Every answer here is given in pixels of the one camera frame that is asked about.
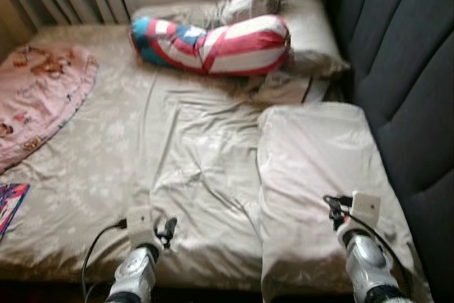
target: cartoon print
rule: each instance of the cartoon print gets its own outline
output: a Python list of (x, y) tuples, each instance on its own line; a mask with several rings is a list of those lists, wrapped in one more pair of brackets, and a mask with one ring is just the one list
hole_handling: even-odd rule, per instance
[(68, 120), (64, 120), (62, 123), (60, 123), (58, 125), (58, 128), (60, 128), (60, 129), (63, 128), (64, 126), (66, 126), (66, 123), (68, 123)]
[(47, 74), (51, 77), (60, 77), (65, 72), (65, 67), (71, 65), (71, 62), (65, 57), (47, 57), (46, 60), (31, 68), (31, 72), (35, 75)]
[(33, 152), (35, 149), (37, 149), (41, 145), (42, 142), (43, 142), (43, 140), (41, 140), (41, 138), (39, 136), (36, 136), (36, 137), (32, 138), (31, 140), (29, 140), (28, 142), (25, 142), (22, 145), (22, 149), (24, 149), (26, 152)]
[(5, 136), (11, 135), (12, 133), (14, 133), (12, 126), (3, 122), (0, 123), (0, 138), (4, 138)]
[(70, 60), (74, 58), (74, 53), (72, 52), (72, 50), (69, 53), (67, 53), (64, 57), (57, 57), (46, 50), (26, 46), (23, 51), (20, 51), (18, 53), (17, 58), (13, 61), (14, 66), (15, 67), (26, 66), (28, 64), (27, 55), (31, 53), (45, 56), (44, 62), (31, 68), (31, 72), (37, 76), (48, 75), (51, 77), (60, 77), (63, 73), (65, 73), (65, 67), (71, 65)]
[(27, 55), (25, 53), (19, 53), (13, 60), (14, 67), (25, 67), (28, 64)]
[(26, 116), (27, 114), (28, 114), (27, 111), (23, 111), (20, 114), (16, 114), (14, 115), (14, 120), (22, 124), (27, 124), (31, 122), (31, 117)]
[(88, 57), (88, 64), (97, 67), (98, 66), (98, 61), (96, 60), (95, 57), (90, 56), (90, 57)]

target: crumpled fabric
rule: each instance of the crumpled fabric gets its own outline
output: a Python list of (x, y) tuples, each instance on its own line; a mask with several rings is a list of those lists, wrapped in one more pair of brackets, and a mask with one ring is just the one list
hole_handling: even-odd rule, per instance
[(220, 0), (217, 2), (179, 2), (138, 9), (132, 21), (140, 17), (156, 17), (209, 30), (244, 21), (263, 14), (277, 13), (281, 0)]

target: robotic leg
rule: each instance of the robotic leg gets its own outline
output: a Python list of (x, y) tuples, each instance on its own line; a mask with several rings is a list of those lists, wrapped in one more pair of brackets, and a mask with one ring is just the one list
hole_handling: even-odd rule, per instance
[[(330, 219), (339, 243), (347, 252), (346, 270), (353, 284), (356, 303), (412, 303), (399, 290), (391, 265), (374, 238), (380, 198), (353, 192), (353, 198), (323, 198), (330, 206)], [(351, 207), (350, 211), (342, 206)]]
[(156, 263), (161, 252), (170, 247), (177, 219), (165, 224), (163, 233), (152, 230), (150, 207), (144, 206), (128, 212), (128, 236), (132, 251), (115, 271), (115, 283), (106, 303), (150, 303), (151, 291), (156, 283)]

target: mattress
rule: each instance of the mattress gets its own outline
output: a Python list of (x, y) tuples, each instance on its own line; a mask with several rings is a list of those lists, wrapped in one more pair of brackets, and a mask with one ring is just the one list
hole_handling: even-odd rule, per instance
[[(0, 182), (29, 182), (0, 241), (0, 278), (78, 281), (94, 237), (151, 203), (179, 219), (158, 284), (260, 289), (256, 118), (238, 82), (138, 65), (125, 26), (49, 28), (99, 61), (96, 85), (59, 133)], [(109, 280), (129, 250), (125, 231), (99, 241), (92, 280)]]

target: gray upholstery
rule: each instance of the gray upholstery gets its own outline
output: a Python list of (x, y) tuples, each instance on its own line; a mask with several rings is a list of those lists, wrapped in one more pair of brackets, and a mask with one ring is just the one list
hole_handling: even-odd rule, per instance
[(453, 0), (328, 0), (436, 302), (454, 302)]

